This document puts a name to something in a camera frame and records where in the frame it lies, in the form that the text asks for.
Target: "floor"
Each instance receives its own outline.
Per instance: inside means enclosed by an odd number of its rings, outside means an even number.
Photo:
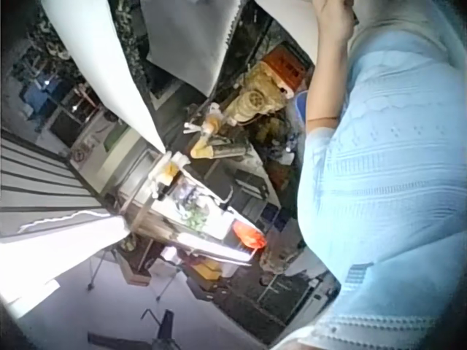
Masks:
[[[95,289],[88,292],[90,261],[95,268],[99,260],[93,257],[59,276],[61,287],[20,320],[36,345],[47,350],[97,349],[87,343],[87,331],[150,342],[158,328],[150,317],[140,317],[151,308],[160,319],[166,309],[174,312],[174,339],[181,349],[264,349],[213,304],[196,300],[181,273],[157,304],[155,297],[171,271],[154,276],[149,287],[135,287],[126,284],[117,264],[104,261]]]

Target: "hand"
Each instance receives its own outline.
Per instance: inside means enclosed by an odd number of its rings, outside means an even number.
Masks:
[[[353,0],[313,0],[320,38],[326,42],[346,44],[355,24]]]

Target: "white fabric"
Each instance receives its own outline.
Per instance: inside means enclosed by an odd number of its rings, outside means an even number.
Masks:
[[[9,304],[40,291],[49,281],[129,234],[122,217],[43,232],[0,243],[0,297]]]
[[[104,105],[166,149],[131,77],[107,0],[42,0],[50,22]]]
[[[148,61],[208,96],[219,77],[240,0],[142,0]]]

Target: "light blue sweater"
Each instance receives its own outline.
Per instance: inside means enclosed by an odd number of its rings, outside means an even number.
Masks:
[[[306,140],[298,221],[343,284],[309,343],[408,349],[464,272],[465,77],[403,31],[375,36],[354,57],[339,127]]]

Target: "bright light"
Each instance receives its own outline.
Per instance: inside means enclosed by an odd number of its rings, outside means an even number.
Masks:
[[[0,268],[1,301],[11,303],[28,295],[130,233],[122,217],[72,224],[50,228],[40,236],[0,244],[0,266],[15,262],[15,268]]]
[[[47,299],[59,287],[60,284],[58,284],[55,279],[37,288],[31,286],[27,295],[20,297],[8,305],[8,310],[16,319],[20,319],[42,301]]]
[[[161,253],[161,256],[164,258],[165,261],[172,261],[174,257],[177,255],[177,248],[174,246],[167,246]]]
[[[220,244],[205,241],[202,238],[196,237],[189,233],[180,233],[177,240],[186,246],[190,246],[194,249],[204,250],[211,254],[215,254],[221,257],[230,257],[238,261],[250,261],[251,256],[248,253],[240,252],[227,246],[221,246]]]

